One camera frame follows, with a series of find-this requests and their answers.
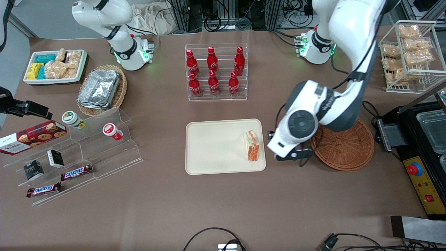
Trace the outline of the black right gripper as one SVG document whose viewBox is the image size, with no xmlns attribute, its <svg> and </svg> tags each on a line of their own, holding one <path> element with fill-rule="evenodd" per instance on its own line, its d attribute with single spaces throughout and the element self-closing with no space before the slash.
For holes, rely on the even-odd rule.
<svg viewBox="0 0 446 251">
<path fill-rule="evenodd" d="M 38 116 L 43 119 L 51 120 L 53 113 L 49 108 L 33 101 L 20 101 L 13 98 L 11 92 L 0 87 L 0 112 L 12 115 L 24 115 L 24 106 L 26 105 L 26 114 Z"/>
</svg>

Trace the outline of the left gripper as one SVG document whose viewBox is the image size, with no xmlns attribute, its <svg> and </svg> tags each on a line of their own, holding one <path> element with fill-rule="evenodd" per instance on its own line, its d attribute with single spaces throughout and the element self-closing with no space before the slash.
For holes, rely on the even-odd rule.
<svg viewBox="0 0 446 251">
<path fill-rule="evenodd" d="M 274 137 L 275 132 L 268 132 L 268 139 L 272 139 Z M 312 149 L 292 149 L 285 157 L 280 157 L 275 154 L 275 159 L 277 161 L 296 161 L 298 159 L 309 159 L 314 155 L 314 151 Z"/>
</svg>

